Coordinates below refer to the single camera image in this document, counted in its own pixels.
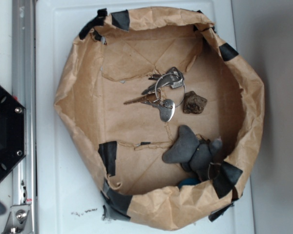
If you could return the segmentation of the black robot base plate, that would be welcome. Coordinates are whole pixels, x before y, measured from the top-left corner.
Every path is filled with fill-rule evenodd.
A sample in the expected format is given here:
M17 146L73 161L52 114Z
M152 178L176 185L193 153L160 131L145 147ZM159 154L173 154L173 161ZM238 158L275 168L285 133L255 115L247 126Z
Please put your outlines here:
M0 86L0 183L25 157L25 108Z

